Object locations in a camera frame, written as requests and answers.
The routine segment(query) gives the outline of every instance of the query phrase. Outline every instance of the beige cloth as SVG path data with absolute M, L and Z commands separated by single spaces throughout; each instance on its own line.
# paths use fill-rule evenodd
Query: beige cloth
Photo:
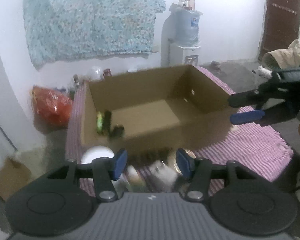
M 300 41 L 294 40 L 287 49 L 277 49 L 264 54 L 262 66 L 270 69 L 300 67 Z

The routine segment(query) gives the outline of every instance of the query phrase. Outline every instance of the orange object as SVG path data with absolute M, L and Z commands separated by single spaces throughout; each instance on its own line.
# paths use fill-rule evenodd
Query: orange object
M 67 126 L 72 100 L 59 91 L 34 86 L 32 90 L 34 111 L 48 123 Z

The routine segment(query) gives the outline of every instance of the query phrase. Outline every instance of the plastic bag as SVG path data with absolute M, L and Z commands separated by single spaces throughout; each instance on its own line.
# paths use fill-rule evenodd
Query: plastic bag
M 175 42 L 184 47 L 197 46 L 199 44 L 200 12 L 181 7 L 175 7 L 172 12 L 176 26 Z
M 59 91 L 34 86 L 32 90 L 34 111 L 49 124 L 67 126 L 72 100 Z

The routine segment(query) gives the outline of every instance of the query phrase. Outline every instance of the wall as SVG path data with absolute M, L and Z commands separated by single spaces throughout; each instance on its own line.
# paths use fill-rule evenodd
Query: wall
M 162 44 L 161 55 L 159 52 L 149 55 L 148 59 L 110 57 L 103 60 L 56 62 L 45 65 L 38 73 L 31 65 L 27 54 L 22 0 L 0 0 L 0 54 L 11 86 L 25 113 L 29 115 L 28 95 L 25 94 L 25 91 L 34 83 L 40 84 L 40 78 L 44 85 L 63 86 L 75 73 L 85 74 L 93 65 L 109 67 L 113 73 L 124 72 L 137 65 L 143 65 L 143 67 L 167 65 L 167 38 L 173 36 L 173 23 L 169 17 L 169 7 L 176 1 L 166 0 L 167 10 L 157 14 L 154 44 Z M 200 20 L 202 51 L 199 63 L 256 57 L 265 0 L 195 1 L 196 9 L 203 12 Z
M 0 57 L 0 126 L 20 151 L 27 151 L 45 144 L 45 137 L 33 126 L 20 106 L 10 85 Z

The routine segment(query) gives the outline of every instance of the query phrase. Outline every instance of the gray ribbed surface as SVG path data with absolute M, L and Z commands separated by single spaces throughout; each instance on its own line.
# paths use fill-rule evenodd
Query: gray ribbed surface
M 11 240 L 35 240 L 17 234 Z M 182 200 L 178 193 L 132 194 L 115 203 L 101 204 L 82 227 L 50 240 L 249 240 L 224 229 L 205 207 Z M 262 238 L 292 240 L 287 234 Z

